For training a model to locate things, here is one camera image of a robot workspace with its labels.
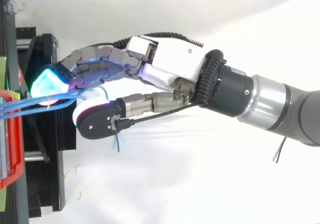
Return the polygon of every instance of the robotic finger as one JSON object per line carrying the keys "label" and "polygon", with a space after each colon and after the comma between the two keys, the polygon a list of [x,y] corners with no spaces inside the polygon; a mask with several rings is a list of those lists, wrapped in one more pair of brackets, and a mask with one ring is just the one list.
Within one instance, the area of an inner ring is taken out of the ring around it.
{"label": "robotic finger", "polygon": [[[109,103],[97,104],[79,113],[76,126],[86,139],[101,139],[113,136],[127,129],[137,121],[128,119],[146,112],[166,113],[186,106],[187,96],[171,92],[154,92],[152,94],[133,94],[118,98]],[[74,111],[82,110],[80,104]]]}

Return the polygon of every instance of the white background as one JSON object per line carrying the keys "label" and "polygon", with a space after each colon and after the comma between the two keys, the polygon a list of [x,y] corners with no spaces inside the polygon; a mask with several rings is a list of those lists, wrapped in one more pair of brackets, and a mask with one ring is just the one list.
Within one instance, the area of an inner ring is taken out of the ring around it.
{"label": "white background", "polygon": [[[27,3],[17,26],[54,34],[60,59],[93,43],[178,32],[248,75],[320,90],[320,0],[16,1]],[[105,86],[110,99],[156,91],[132,80]],[[43,208],[32,222],[320,223],[320,149],[288,140],[275,164],[282,137],[235,118],[196,107],[140,123],[120,133],[120,153],[114,137],[77,137],[77,150],[63,153],[65,208]]]}

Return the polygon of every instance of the blue wire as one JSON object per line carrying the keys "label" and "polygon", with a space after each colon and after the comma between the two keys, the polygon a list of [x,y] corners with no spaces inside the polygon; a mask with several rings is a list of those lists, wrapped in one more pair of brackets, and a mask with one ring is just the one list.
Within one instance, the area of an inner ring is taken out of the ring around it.
{"label": "blue wire", "polygon": [[[82,89],[78,92],[78,95],[73,95],[72,97],[80,96],[80,97],[85,98],[85,96],[81,96],[81,94],[84,93],[85,91],[86,91],[86,89]],[[23,111],[19,111],[19,112],[15,112],[15,113],[10,113],[10,114],[3,114],[3,115],[0,115],[0,120],[20,117],[20,116],[30,115],[30,114],[35,114],[35,113],[54,111],[54,110],[58,110],[61,108],[66,108],[66,107],[70,106],[76,100],[77,100],[76,98],[73,98],[73,99],[67,101],[66,103],[51,106],[49,109],[47,107],[40,107],[40,108],[34,108],[34,109],[30,109],[30,110],[23,110]]]}
{"label": "blue wire", "polygon": [[119,137],[118,134],[115,134],[116,146],[118,148],[118,153],[120,152],[120,144],[119,144]]}
{"label": "blue wire", "polygon": [[[79,93],[80,90],[71,90],[68,91],[67,93],[62,93],[62,94],[55,94],[55,95],[50,95],[49,97],[53,100],[53,99],[63,99],[63,97],[65,96],[70,96],[71,94],[75,94],[75,93]],[[46,96],[42,96],[42,97],[36,97],[36,98],[29,98],[29,99],[22,99],[22,100],[15,100],[15,101],[11,101],[11,102],[6,102],[6,103],[2,103],[0,104],[0,108],[6,108],[6,107],[11,107],[13,105],[17,105],[17,104],[21,104],[21,103],[26,103],[26,102],[32,102],[38,100],[38,103],[41,102],[45,102],[48,100],[48,98]]]}
{"label": "blue wire", "polygon": [[61,109],[61,108],[66,108],[66,107],[70,106],[75,101],[76,101],[76,99],[71,99],[71,100],[67,101],[66,103],[51,106],[49,109],[47,107],[40,107],[40,108],[35,108],[35,109],[30,109],[30,110],[23,110],[23,111],[10,113],[10,114],[0,115],[0,120],[8,119],[8,118],[20,117],[20,116],[25,116],[25,115],[35,114],[35,113],[43,113],[43,112],[48,112],[48,111],[54,111],[54,110],[58,110],[58,109]]}
{"label": "blue wire", "polygon": [[[77,98],[85,99],[86,97],[83,95],[65,95],[65,96],[55,97],[55,98],[50,98],[50,99],[51,100],[61,100],[61,99],[77,99]],[[30,106],[39,104],[41,102],[47,102],[47,101],[48,101],[47,97],[44,100],[42,100],[42,98],[40,98],[40,99],[35,98],[34,100],[31,99],[30,101],[26,101],[26,103],[14,104],[14,105],[9,106],[7,108],[1,109],[0,114],[8,113],[8,112],[11,112],[11,111],[14,111],[17,109],[30,107]]]}

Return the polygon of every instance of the robotic hand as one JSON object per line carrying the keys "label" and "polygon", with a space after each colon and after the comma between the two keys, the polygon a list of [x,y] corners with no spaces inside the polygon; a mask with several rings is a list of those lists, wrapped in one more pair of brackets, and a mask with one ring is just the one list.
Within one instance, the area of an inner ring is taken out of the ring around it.
{"label": "robotic hand", "polygon": [[[205,53],[202,44],[163,32],[75,50],[56,68],[69,89],[130,78],[166,91],[133,94],[82,111],[76,125],[87,139],[113,136],[136,123],[200,106],[306,145],[320,145],[320,91],[249,77],[225,64],[221,51]],[[161,114],[129,119],[144,112]]]}

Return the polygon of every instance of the black cable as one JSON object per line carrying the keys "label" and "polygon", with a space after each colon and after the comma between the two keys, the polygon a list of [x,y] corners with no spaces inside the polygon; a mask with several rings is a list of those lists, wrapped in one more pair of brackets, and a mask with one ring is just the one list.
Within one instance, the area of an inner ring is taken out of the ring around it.
{"label": "black cable", "polygon": [[207,58],[207,63],[199,81],[196,94],[196,102],[201,103],[203,106],[208,105],[210,96],[218,80],[220,67],[225,63],[224,54],[220,50],[211,50],[205,57]]}
{"label": "black cable", "polygon": [[[198,41],[192,40],[184,35],[174,33],[174,32],[154,32],[154,33],[144,34],[142,36],[147,36],[152,38],[176,38],[176,39],[180,39],[180,40],[189,42],[191,44],[197,45],[198,47],[201,47],[201,48],[204,46],[202,43]],[[130,39],[131,37],[128,37],[122,40],[115,41],[113,43],[113,47],[118,49],[125,49]]]}
{"label": "black cable", "polygon": [[285,144],[286,139],[287,139],[287,137],[283,138],[283,140],[282,140],[282,142],[281,142],[281,144],[280,144],[280,146],[279,146],[279,148],[278,148],[278,151],[277,151],[278,156],[277,156],[277,158],[276,158],[275,163],[278,163],[278,161],[279,161],[280,154],[281,154],[281,150],[282,150],[282,148],[284,147],[284,144]]}
{"label": "black cable", "polygon": [[159,113],[159,114],[156,114],[156,115],[151,115],[151,116],[135,119],[135,120],[132,120],[132,123],[134,125],[136,123],[141,123],[141,122],[152,120],[152,119],[155,119],[155,118],[164,117],[164,116],[167,116],[167,115],[170,115],[170,114],[173,114],[173,113],[180,112],[180,111],[182,111],[184,109],[193,108],[195,106],[198,106],[198,103],[185,105],[185,106],[182,106],[182,107],[179,107],[179,108],[176,108],[176,109],[173,109],[173,110],[169,110],[169,111],[166,111],[166,112],[163,112],[163,113]]}
{"label": "black cable", "polygon": [[99,46],[113,46],[114,44],[111,42],[102,42],[93,45],[89,45],[88,47],[99,47]]}

